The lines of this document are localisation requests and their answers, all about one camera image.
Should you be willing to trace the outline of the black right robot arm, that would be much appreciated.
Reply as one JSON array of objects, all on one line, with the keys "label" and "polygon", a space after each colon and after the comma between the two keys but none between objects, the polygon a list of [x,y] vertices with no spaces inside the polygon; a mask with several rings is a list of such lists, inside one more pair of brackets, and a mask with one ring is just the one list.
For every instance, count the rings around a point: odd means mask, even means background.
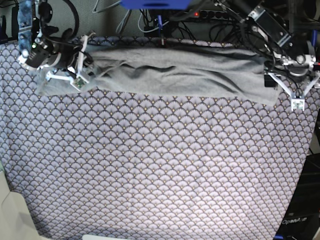
[{"label": "black right robot arm", "polygon": [[53,8],[47,0],[20,0],[18,2],[18,46],[20,62],[28,70],[56,68],[67,71],[73,67],[82,71],[84,65],[91,64],[92,58],[86,53],[90,35],[75,40],[80,19],[73,3],[65,0],[74,18],[74,28],[66,29],[61,37],[52,36],[58,27],[49,25],[53,17]]}]

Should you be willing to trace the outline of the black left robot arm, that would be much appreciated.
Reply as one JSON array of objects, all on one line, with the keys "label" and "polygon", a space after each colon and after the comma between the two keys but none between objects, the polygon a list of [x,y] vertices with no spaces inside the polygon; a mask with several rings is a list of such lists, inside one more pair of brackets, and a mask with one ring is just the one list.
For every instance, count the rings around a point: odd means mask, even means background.
[{"label": "black left robot arm", "polygon": [[265,59],[264,74],[298,85],[320,73],[317,3],[296,0],[216,0],[238,23],[242,44]]}]

